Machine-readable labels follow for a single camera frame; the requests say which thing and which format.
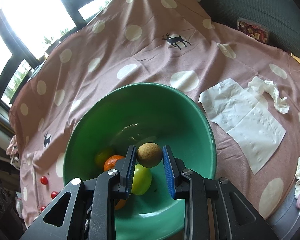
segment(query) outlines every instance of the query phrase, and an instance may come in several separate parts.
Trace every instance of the polka dot blanket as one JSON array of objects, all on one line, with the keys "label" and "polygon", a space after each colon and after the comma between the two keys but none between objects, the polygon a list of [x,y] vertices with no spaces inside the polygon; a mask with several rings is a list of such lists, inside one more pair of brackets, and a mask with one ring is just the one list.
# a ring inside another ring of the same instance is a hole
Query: polka dot blanket
[{"label": "polka dot blanket", "polygon": [[[27,225],[63,188],[63,160],[74,127],[96,102],[135,82],[174,87],[198,103],[201,92],[227,78],[243,88],[255,76],[273,80],[290,110],[268,110],[286,134],[253,175],[238,144],[210,123],[217,145],[216,177],[227,177],[267,218],[294,183],[300,156],[300,64],[285,52],[212,22],[196,0],[112,0],[87,26],[49,55],[9,112],[21,155]],[[49,183],[40,183],[46,176]]]}]

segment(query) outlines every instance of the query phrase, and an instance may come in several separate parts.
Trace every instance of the kiwi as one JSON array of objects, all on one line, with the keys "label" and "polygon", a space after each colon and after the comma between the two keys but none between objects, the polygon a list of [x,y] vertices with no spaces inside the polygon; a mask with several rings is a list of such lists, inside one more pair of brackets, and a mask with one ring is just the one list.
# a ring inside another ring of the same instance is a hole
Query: kiwi
[{"label": "kiwi", "polygon": [[155,143],[145,143],[137,151],[138,162],[146,167],[152,168],[157,166],[162,159],[162,149]]}]

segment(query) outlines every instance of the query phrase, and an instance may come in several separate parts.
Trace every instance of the white cable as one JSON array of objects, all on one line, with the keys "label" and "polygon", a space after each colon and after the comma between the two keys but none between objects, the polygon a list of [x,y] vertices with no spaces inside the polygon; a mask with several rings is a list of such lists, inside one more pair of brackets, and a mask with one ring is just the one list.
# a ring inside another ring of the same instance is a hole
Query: white cable
[{"label": "white cable", "polygon": [[281,240],[283,240],[283,239],[290,233],[290,231],[292,230],[292,228],[294,227],[294,225],[297,223],[299,217],[300,217],[300,211],[299,211],[299,214],[298,214],[298,217],[297,217],[296,221],[293,223],[292,227],[291,227],[291,228],[289,229],[289,231],[284,235],[284,237],[281,238]]}]

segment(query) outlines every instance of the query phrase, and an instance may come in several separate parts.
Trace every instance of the yellow-green fruit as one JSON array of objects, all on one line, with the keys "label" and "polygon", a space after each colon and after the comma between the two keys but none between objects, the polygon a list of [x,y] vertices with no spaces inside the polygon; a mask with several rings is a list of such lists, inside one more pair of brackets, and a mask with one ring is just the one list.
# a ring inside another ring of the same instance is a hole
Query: yellow-green fruit
[{"label": "yellow-green fruit", "polygon": [[148,191],[152,181],[150,169],[137,164],[134,169],[131,193],[141,196]]},{"label": "yellow-green fruit", "polygon": [[163,153],[159,145],[145,143],[137,151],[137,160],[142,166],[152,168],[160,163],[162,155]]},{"label": "yellow-green fruit", "polygon": [[105,165],[106,160],[113,155],[115,155],[115,152],[112,148],[103,149],[96,154],[96,156],[94,157],[94,162],[96,166],[103,170],[103,166]]}]

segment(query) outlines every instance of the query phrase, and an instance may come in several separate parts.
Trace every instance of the green bowl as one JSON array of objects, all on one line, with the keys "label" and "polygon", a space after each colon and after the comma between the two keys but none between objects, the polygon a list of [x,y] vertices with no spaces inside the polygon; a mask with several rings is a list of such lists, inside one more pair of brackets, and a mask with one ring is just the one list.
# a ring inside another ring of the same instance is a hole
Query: green bowl
[{"label": "green bowl", "polygon": [[[214,178],[216,146],[201,109],[174,88],[137,83],[108,94],[80,120],[67,146],[64,184],[101,174],[94,163],[100,150],[112,147],[116,154],[125,155],[129,145],[139,147],[146,142],[170,145],[187,168]],[[170,197],[163,163],[151,173],[149,190],[142,196],[131,195],[115,212],[117,240],[164,239],[183,228],[185,202]]]}]

